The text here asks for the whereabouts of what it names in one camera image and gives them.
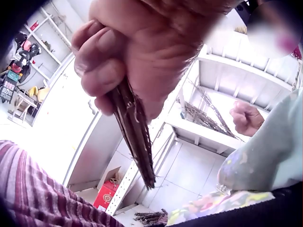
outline cardboard box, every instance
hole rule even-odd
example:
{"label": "cardboard box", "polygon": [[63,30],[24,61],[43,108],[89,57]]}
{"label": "cardboard box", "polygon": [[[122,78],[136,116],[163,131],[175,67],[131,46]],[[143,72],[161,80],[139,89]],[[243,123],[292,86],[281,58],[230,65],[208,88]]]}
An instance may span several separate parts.
{"label": "cardboard box", "polygon": [[[98,210],[106,211],[112,198],[114,197],[118,187],[119,187],[119,172],[120,167],[109,171],[104,179],[104,183],[100,188],[96,200],[94,202],[94,207]],[[118,182],[113,183],[110,181],[111,178],[115,178]]]}

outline license plate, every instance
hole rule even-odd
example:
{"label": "license plate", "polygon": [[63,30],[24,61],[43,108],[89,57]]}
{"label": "license plate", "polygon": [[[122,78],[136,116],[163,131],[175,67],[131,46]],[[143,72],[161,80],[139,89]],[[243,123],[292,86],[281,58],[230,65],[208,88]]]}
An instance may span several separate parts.
{"label": "license plate", "polygon": [[14,73],[13,71],[9,71],[8,74],[7,74],[7,77],[12,79],[13,81],[18,81],[19,79],[19,75],[17,75],[16,73]]}

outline dried herb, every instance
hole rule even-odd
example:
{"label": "dried herb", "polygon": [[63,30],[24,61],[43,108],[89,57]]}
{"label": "dried herb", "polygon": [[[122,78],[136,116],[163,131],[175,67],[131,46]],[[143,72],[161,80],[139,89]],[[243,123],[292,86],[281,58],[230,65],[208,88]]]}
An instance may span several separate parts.
{"label": "dried herb", "polygon": [[132,92],[127,78],[121,82],[110,97],[115,105],[114,114],[122,135],[142,175],[147,189],[155,187],[152,147],[146,123],[146,115],[138,97]]}

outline light blue sleeve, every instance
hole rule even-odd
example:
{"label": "light blue sleeve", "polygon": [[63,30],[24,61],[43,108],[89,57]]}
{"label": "light blue sleeve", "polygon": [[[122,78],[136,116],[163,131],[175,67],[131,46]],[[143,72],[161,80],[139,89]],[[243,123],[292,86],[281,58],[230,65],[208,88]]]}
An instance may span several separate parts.
{"label": "light blue sleeve", "polygon": [[302,88],[280,102],[257,133],[224,161],[219,184],[272,191],[302,181],[302,102]]}

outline hand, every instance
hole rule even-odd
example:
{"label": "hand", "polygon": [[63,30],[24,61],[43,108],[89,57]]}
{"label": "hand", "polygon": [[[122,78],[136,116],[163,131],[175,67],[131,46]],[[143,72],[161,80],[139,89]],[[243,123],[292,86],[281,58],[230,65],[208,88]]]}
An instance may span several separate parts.
{"label": "hand", "polygon": [[94,0],[92,21],[72,39],[84,90],[97,97],[96,107],[112,114],[106,93],[127,75],[147,119],[156,118],[203,37],[236,5],[236,0]]}
{"label": "hand", "polygon": [[236,131],[244,136],[252,137],[264,122],[257,108],[245,102],[235,101],[229,113],[234,119]]}

